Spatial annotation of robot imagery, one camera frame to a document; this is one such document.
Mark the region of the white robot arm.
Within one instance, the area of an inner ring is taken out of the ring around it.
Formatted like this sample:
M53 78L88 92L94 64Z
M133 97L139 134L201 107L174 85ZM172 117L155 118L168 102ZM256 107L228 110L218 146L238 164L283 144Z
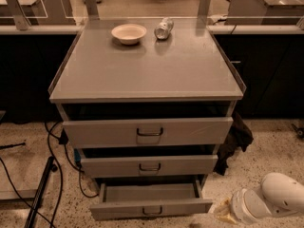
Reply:
M304 215L304 186L281 173L269 173L251 189L242 188L215 210L215 218L251 225L264 218Z

